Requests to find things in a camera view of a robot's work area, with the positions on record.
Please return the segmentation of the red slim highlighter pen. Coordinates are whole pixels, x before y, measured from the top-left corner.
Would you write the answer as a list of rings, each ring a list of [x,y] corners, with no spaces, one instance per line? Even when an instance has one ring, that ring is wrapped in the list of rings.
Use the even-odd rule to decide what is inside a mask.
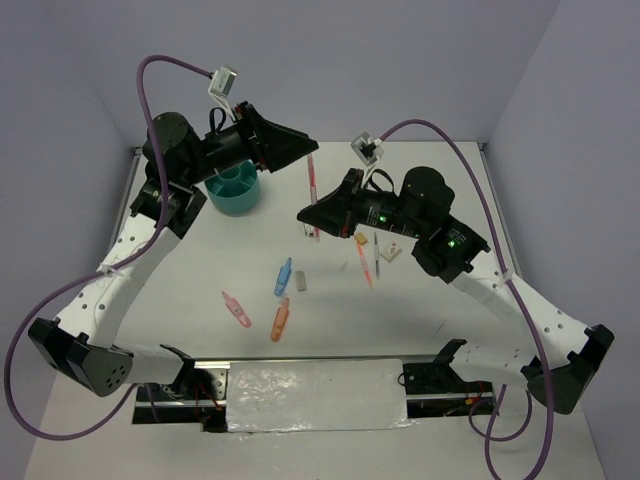
[[[307,155],[307,170],[309,178],[310,199],[312,204],[317,203],[317,181],[315,163],[312,154]]]

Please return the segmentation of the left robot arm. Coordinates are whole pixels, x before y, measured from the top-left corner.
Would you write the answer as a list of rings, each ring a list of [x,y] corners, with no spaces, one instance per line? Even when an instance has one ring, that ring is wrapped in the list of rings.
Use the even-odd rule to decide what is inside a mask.
[[[54,319],[37,318],[28,336],[46,362],[99,397],[127,383],[154,383],[175,399],[207,379],[186,353],[169,345],[117,346],[118,330],[154,270],[185,237],[206,202],[198,184],[251,162],[276,172],[316,151],[307,134],[263,118],[248,102],[233,123],[199,137],[188,120],[166,112],[152,121],[146,142],[146,181],[119,237],[75,298]]]

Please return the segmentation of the orange slim highlighter pen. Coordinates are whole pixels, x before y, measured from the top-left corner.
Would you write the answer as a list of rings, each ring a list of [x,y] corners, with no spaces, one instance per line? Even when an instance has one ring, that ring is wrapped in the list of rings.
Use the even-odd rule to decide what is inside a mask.
[[[365,256],[363,247],[357,241],[356,241],[356,247],[357,247],[359,259],[362,265],[362,269],[363,269],[363,273],[364,273],[364,277],[366,279],[367,285],[369,286],[369,288],[373,288],[373,280],[372,280],[371,273],[366,261],[366,256]]]

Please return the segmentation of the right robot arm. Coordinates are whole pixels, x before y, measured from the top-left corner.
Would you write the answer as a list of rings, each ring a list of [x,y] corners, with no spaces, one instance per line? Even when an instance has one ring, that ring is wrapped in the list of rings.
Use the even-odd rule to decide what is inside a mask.
[[[364,225],[414,239],[411,254],[425,273],[469,295],[520,335],[520,342],[497,350],[449,341],[435,359],[436,383],[446,391],[476,381],[516,386],[558,414],[571,413],[613,333],[561,313],[517,275],[499,273],[488,242],[451,215],[454,191],[435,169],[410,169],[399,193],[370,190],[363,175],[350,169],[334,191],[303,208],[298,221],[339,238]]]

